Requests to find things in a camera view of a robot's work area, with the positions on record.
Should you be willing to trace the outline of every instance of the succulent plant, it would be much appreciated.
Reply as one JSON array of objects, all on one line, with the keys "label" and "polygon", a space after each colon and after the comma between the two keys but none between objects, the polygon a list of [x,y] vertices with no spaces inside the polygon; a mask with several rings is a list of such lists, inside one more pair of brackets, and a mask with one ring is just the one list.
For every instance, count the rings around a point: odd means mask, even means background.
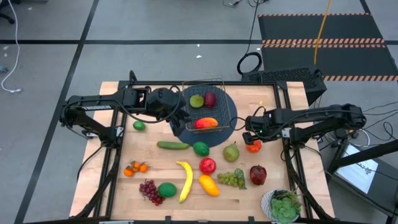
[{"label": "succulent plant", "polygon": [[290,223],[300,214],[301,203],[293,192],[280,191],[271,200],[271,214],[281,223]]}]

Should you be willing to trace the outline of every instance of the grape bunch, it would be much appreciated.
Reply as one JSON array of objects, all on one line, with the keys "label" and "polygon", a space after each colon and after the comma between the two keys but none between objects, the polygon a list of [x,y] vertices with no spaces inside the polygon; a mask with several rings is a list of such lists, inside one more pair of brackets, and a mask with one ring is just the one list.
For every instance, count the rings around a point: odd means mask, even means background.
[{"label": "grape bunch", "polygon": [[164,197],[159,195],[154,180],[145,180],[144,184],[139,185],[139,191],[144,198],[146,196],[152,203],[155,203],[156,206],[161,205],[165,200]]},{"label": "grape bunch", "polygon": [[231,172],[227,172],[225,174],[218,174],[217,178],[218,182],[221,184],[239,187],[240,189],[244,187],[244,180],[240,179]]}]

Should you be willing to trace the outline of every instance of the potted succulent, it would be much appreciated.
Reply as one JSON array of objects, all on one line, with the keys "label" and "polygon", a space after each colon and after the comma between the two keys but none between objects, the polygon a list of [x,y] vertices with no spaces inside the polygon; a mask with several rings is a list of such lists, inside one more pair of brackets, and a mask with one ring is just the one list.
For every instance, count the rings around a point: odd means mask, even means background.
[{"label": "potted succulent", "polygon": [[296,192],[289,190],[271,190],[261,199],[264,214],[275,222],[291,223],[300,216],[301,202]]}]

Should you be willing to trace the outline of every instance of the yellow cable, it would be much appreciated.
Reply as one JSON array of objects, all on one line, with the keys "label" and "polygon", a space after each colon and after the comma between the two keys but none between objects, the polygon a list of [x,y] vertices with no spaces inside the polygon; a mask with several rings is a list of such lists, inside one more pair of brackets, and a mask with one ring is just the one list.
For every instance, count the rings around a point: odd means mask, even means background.
[{"label": "yellow cable", "polygon": [[318,33],[317,45],[315,46],[315,54],[313,56],[313,64],[314,65],[317,64],[318,44],[319,44],[319,40],[321,39],[321,35],[322,35],[322,31],[323,31],[323,25],[325,25],[326,17],[328,16],[330,6],[331,6],[331,0],[329,0],[328,8],[326,9],[325,14],[323,15],[321,29],[319,30],[319,33]]}]

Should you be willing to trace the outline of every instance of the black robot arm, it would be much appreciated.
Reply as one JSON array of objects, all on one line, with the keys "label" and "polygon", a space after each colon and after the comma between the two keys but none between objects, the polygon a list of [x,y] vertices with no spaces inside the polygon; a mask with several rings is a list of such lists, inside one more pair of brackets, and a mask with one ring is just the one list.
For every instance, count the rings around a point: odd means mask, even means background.
[{"label": "black robot arm", "polygon": [[[295,123],[320,121],[307,128],[290,128]],[[262,116],[248,116],[245,128],[250,132],[243,133],[246,144],[255,140],[262,142],[289,138],[291,145],[303,147],[313,136],[322,136],[340,128],[357,130],[366,123],[361,108],[351,105],[332,105],[324,108],[297,110],[274,109],[265,111]]]},{"label": "black robot arm", "polygon": [[179,136],[185,129],[185,122],[188,122],[189,114],[182,108],[185,106],[184,97],[171,89],[158,88],[151,91],[146,88],[123,88],[112,95],[96,96],[71,96],[65,102],[60,122],[62,126],[72,128],[74,125],[81,126],[86,132],[96,134],[103,146],[116,147],[117,138],[121,131],[116,128],[105,127],[93,118],[87,116],[86,111],[118,110],[122,113],[144,114],[155,117],[157,121],[146,121],[158,123],[163,120],[172,122],[172,131]]}]

